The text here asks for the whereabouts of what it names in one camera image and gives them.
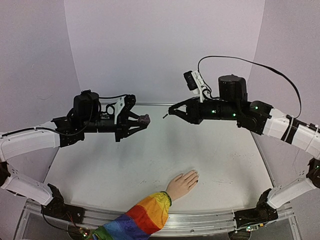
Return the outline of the purple nail polish bottle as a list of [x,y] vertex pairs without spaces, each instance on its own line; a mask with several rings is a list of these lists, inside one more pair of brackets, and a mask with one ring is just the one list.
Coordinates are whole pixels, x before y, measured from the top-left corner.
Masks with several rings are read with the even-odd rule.
[[148,114],[145,114],[145,115],[140,115],[137,121],[142,125],[148,126],[151,122],[151,119]]

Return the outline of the rainbow sleeve forearm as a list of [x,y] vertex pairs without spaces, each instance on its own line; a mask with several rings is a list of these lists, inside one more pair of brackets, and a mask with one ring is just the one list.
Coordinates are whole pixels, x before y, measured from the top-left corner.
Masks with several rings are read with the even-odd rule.
[[109,223],[91,230],[88,240],[147,240],[169,217],[172,200],[165,191],[151,194]]

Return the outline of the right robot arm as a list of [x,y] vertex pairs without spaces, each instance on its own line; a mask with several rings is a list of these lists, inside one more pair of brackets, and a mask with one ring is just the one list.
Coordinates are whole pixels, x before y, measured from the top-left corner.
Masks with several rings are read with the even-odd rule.
[[203,120],[236,121],[258,135],[266,135],[293,145],[312,156],[308,172],[300,172],[297,179],[287,185],[264,191],[254,208],[234,213],[235,230],[251,231],[254,226],[278,219],[277,210],[291,200],[320,187],[320,128],[307,124],[261,101],[244,102],[221,99],[200,101],[193,97],[169,107],[169,115],[199,125]]

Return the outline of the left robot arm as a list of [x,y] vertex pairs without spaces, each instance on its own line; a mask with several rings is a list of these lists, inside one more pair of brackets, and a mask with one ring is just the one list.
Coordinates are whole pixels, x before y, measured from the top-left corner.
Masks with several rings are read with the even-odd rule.
[[148,127],[151,120],[131,110],[136,104],[133,94],[116,96],[108,104],[112,112],[103,110],[101,97],[91,90],[82,91],[73,99],[73,107],[66,116],[54,118],[42,125],[19,129],[0,135],[0,187],[26,197],[41,205],[44,216],[81,224],[85,209],[66,204],[59,189],[26,176],[8,159],[49,148],[64,148],[85,139],[86,133],[113,133],[115,141],[127,138]]

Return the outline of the mannequin hand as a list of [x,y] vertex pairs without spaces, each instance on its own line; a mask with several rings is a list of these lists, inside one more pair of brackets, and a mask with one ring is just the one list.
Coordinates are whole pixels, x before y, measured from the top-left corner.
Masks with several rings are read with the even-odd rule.
[[173,178],[165,192],[174,202],[183,196],[187,195],[199,182],[199,173],[196,170],[191,170],[187,173],[181,173]]

